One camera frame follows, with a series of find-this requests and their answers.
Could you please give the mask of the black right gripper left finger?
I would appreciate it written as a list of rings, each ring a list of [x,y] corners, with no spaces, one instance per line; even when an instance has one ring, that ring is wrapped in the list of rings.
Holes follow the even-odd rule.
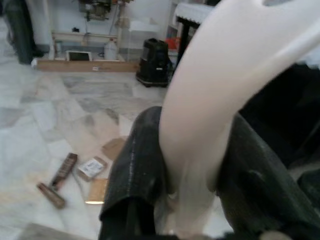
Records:
[[[99,219],[100,240],[171,240],[156,233],[154,209],[166,187],[159,144],[162,108],[153,106],[135,119],[112,164]]]

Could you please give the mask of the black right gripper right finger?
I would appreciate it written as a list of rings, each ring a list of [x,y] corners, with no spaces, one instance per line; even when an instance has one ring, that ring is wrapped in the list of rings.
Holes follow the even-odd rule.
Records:
[[[217,194],[233,232],[227,240],[317,240],[320,217],[280,158],[236,115]]]

